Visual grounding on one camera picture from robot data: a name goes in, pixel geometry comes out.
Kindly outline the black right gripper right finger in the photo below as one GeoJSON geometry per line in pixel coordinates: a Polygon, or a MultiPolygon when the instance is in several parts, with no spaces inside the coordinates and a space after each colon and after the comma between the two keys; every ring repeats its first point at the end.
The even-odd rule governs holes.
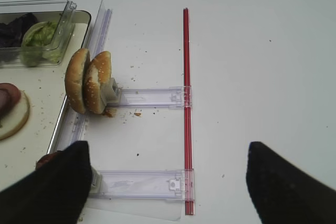
{"type": "Polygon", "coordinates": [[[335,223],[335,190],[262,142],[249,145],[246,184],[262,223],[335,223]]]}

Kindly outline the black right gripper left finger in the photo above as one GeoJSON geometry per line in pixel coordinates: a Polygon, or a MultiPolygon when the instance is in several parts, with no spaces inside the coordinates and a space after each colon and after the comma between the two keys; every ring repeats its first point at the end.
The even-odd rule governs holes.
{"type": "Polygon", "coordinates": [[[91,182],[89,144],[76,141],[1,191],[1,223],[77,223],[91,182]]]}

